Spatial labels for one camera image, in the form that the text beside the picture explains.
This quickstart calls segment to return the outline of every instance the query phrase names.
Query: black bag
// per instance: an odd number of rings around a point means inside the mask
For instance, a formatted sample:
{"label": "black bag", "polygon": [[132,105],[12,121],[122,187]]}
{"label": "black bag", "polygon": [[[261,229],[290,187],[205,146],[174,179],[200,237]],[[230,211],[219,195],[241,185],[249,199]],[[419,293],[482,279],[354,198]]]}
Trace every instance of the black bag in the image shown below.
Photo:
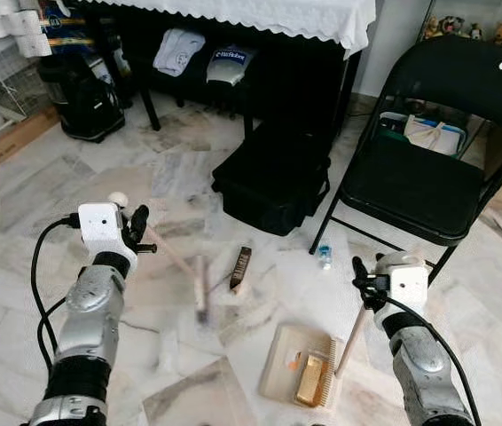
{"label": "black bag", "polygon": [[284,236],[313,216],[330,190],[328,151],[321,138],[264,122],[213,171],[212,188],[223,194],[225,213]]}

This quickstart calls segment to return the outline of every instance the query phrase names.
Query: vacuum cleaner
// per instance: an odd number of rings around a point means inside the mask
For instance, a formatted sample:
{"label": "vacuum cleaner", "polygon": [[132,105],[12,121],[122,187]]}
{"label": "vacuum cleaner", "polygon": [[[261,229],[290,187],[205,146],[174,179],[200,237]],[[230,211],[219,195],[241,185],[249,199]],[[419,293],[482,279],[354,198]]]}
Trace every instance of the vacuum cleaner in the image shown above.
{"label": "vacuum cleaner", "polygon": [[124,125],[113,87],[96,78],[80,54],[43,57],[38,74],[70,138],[99,143]]}

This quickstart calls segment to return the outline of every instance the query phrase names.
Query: marble floor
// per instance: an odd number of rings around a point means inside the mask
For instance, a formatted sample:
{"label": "marble floor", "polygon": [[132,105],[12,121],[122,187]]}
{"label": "marble floor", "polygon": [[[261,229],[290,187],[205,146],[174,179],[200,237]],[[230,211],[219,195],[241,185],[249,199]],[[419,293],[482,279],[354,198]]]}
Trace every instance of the marble floor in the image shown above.
{"label": "marble floor", "polygon": [[[81,202],[103,201],[113,191],[125,192],[131,205],[147,204],[149,224],[188,261],[197,254],[209,259],[210,321],[205,327],[194,321],[192,283],[166,254],[140,257],[125,294],[108,392],[109,425],[408,424],[387,337],[371,321],[353,352],[335,413],[312,413],[259,396],[277,325],[301,323],[347,338],[360,306],[350,284],[350,259],[358,255],[371,264],[375,253],[386,250],[330,225],[326,239],[333,246],[333,268],[323,271],[307,248],[330,195],[285,238],[228,217],[210,188],[210,173],[241,141],[242,121],[199,105],[178,108],[153,95],[160,132],[151,130],[137,100],[126,112],[127,125],[101,145],[67,138],[56,126],[0,166],[0,425],[27,420],[47,379],[29,289],[36,237],[54,218]],[[333,190],[365,119],[350,117],[333,148]],[[336,215],[433,259],[439,254],[344,206]],[[254,254],[246,286],[234,296],[227,280],[241,245]],[[60,229],[49,237],[38,270],[46,305],[67,292],[87,261],[76,231]],[[54,315],[56,329],[64,316],[63,310]],[[488,210],[476,221],[432,287],[427,316],[459,355],[483,424],[502,426],[502,212]]]}

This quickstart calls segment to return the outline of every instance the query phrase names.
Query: black folding chair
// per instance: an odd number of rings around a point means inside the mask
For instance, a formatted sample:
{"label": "black folding chair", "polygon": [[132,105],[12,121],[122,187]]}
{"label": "black folding chair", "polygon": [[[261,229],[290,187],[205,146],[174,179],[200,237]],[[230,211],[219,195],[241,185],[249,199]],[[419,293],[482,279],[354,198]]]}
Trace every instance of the black folding chair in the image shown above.
{"label": "black folding chair", "polygon": [[314,254],[330,220],[395,250],[398,246],[333,216],[339,200],[372,217],[445,246],[429,285],[486,203],[502,185],[502,163],[483,170],[380,131],[391,101],[424,99],[502,126],[502,46],[442,36],[413,46],[397,61],[330,208],[310,247]]}

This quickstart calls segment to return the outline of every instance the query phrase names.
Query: chair backrest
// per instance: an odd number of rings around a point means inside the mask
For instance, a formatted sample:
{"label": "chair backrest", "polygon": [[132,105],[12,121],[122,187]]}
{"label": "chair backrest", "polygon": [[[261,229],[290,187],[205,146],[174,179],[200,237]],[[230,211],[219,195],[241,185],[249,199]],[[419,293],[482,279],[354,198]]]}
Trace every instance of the chair backrest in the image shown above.
{"label": "chair backrest", "polygon": [[502,125],[502,46],[444,35],[414,45],[381,95],[425,99]]}

